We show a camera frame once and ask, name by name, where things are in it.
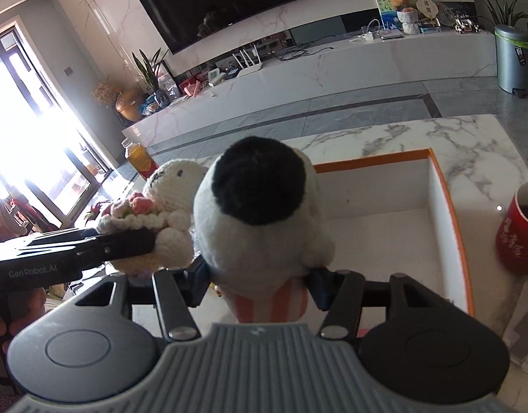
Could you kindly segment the green picture card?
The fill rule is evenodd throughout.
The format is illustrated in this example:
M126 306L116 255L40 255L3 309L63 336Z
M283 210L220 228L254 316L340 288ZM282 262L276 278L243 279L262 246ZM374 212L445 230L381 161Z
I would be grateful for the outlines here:
M382 27L385 29L402 30L401 21L397 17L397 12L405 8L415 8L417 0L375 0L380 12Z

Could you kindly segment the green potted plant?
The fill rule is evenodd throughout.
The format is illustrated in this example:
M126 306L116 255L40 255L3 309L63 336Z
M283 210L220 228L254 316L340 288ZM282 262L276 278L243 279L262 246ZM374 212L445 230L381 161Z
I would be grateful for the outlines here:
M158 49L151 58L149 58L142 50L139 50L138 55L135 53L132 54L135 65L141 73L145 83L152 91L152 96L160 109L167 107L170 103L168 93L160 87L158 82L159 70L167 54L168 50L162 52L161 49Z

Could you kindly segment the white wifi router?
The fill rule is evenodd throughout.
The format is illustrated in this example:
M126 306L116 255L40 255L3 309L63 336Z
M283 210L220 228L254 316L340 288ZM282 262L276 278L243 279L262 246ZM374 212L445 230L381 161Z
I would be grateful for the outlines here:
M241 47L234 51L232 56L240 69L237 77L247 76L262 68L262 61L255 44L250 47Z

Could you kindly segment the red mug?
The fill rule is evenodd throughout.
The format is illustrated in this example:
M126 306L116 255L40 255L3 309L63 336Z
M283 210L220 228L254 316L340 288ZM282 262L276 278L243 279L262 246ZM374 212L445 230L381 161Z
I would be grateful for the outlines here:
M496 233L501 264L517 275L528 275L528 182L514 194Z

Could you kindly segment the orange tea bottle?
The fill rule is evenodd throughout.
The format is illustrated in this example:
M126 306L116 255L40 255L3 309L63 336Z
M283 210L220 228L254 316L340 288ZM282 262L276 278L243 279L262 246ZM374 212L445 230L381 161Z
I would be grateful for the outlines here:
M126 160L144 180L147 180L157 170L158 165L141 144L125 138L122 146L125 149Z

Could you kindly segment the teddy bear on cabinet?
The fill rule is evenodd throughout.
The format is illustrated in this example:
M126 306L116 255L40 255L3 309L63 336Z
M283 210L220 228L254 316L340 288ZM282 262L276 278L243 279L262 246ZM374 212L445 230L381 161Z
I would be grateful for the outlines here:
M419 13L417 9L410 6L408 0L390 0L391 7L395 9L396 16L401 22L405 34L419 34Z

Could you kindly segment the white marble tv cabinet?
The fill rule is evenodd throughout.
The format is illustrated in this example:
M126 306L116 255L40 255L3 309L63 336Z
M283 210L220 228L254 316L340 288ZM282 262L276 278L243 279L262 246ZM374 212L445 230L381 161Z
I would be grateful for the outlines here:
M355 89L444 78L495 76L496 38L444 31L394 40L341 40L291 61L205 88L123 131L146 147L231 118Z

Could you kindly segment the white round fan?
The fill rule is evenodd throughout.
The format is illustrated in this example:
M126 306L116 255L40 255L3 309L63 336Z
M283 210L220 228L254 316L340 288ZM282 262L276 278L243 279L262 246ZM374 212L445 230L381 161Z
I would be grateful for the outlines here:
M417 0L416 8L428 18L430 21L434 21L437 18L438 8L437 4L432 0Z

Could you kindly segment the white crochet bunny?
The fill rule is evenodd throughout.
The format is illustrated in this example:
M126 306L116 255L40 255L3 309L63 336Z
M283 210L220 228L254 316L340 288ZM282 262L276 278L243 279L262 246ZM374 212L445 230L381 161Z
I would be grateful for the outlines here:
M188 267L194 256L191 235L197 190L208 168L191 159L172 159L156 169L142 191L108 205L97 232L149 229L155 233L152 252L115 259L113 267L128 276L148 278L162 268Z

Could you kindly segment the copper round vase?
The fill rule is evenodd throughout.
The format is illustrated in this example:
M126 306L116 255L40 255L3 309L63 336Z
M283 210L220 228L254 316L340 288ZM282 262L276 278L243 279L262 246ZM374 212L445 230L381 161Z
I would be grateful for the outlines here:
M139 106L144 102L144 94L138 88L130 88L121 92L115 102L115 109L126 120L138 122L142 115Z

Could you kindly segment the orange white cardboard box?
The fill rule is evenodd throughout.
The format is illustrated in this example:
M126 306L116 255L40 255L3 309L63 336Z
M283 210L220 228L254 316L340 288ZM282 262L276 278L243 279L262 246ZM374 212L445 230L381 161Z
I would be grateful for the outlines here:
M371 282L404 273L475 313L466 250L450 192L431 149L316 165L331 271Z

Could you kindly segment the grey pedal trash bin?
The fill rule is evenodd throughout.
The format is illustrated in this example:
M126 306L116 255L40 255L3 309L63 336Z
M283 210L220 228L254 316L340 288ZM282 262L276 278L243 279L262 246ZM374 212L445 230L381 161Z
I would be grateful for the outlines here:
M528 95L528 34L508 25L497 25L497 84L504 92L525 98Z

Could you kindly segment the white plush black hat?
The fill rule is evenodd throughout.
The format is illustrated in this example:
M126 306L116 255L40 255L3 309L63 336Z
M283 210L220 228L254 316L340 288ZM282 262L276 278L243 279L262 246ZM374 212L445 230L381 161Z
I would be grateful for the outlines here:
M250 136L210 166L194 202L201 254L238 322L295 322L303 278L330 265L317 173L300 150Z

